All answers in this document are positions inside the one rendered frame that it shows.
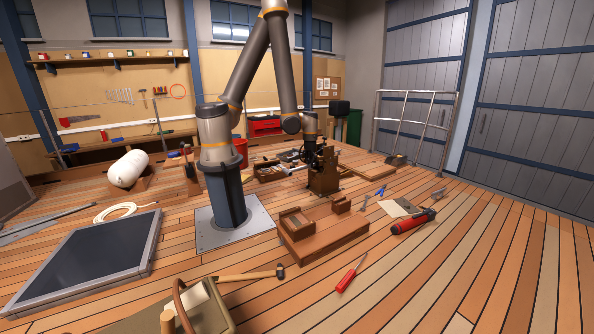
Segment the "window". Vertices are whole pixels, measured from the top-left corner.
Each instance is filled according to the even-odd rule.
[[[303,18],[295,14],[295,46],[303,48]],[[312,19],[311,43],[314,50],[332,52],[332,24],[330,22]]]
[[[169,37],[163,0],[87,0],[95,37]]]
[[[254,28],[261,7],[210,1],[213,18],[213,39],[246,42]]]
[[[41,31],[37,24],[31,0],[14,0],[14,6],[17,9],[18,19],[21,21],[25,38],[41,38]]]

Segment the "wooden floor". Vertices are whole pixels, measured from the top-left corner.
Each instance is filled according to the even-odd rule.
[[[369,169],[384,158],[333,142],[342,162]],[[253,147],[272,156],[301,142]],[[105,176],[36,187],[40,198],[14,218],[24,222],[92,201],[96,207],[60,219],[60,224],[0,248],[0,305],[5,305],[73,228],[91,224],[109,196]],[[330,198],[310,196],[307,173],[244,186],[273,219],[293,206],[309,212],[346,195],[358,210],[365,195],[387,184],[383,199],[407,198],[438,210],[435,221],[392,236],[390,219],[369,200],[368,234],[300,269],[280,246],[276,230],[196,256],[194,209],[208,196],[188,198],[181,169],[157,169],[148,192],[126,198],[144,210],[165,212],[152,275],[120,288],[24,319],[0,319],[3,333],[96,333],[171,294],[174,278],[193,283],[205,276],[271,270],[282,262],[286,279],[219,285],[242,334],[248,333],[594,333],[594,229],[509,198],[407,166],[374,184],[353,177]],[[447,187],[440,201],[431,192]],[[355,267],[358,276],[339,295],[336,284]]]

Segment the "shelf bracket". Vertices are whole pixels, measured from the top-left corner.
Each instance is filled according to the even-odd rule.
[[[53,65],[51,63],[45,63],[45,69],[48,71],[48,73],[58,74],[58,71],[56,71],[56,65]]]

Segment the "white gas cylinder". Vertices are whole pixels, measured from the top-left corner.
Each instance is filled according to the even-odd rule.
[[[108,170],[108,180],[118,188],[132,187],[149,165],[149,155],[142,150],[131,150]]]

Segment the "blue pliers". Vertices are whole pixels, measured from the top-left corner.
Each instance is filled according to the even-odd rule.
[[[384,190],[386,190],[386,187],[387,187],[387,186],[388,186],[387,184],[384,184],[384,185],[381,187],[381,189],[379,189],[379,190],[377,191],[377,193],[375,193],[375,195],[380,195],[380,197],[384,197]]]

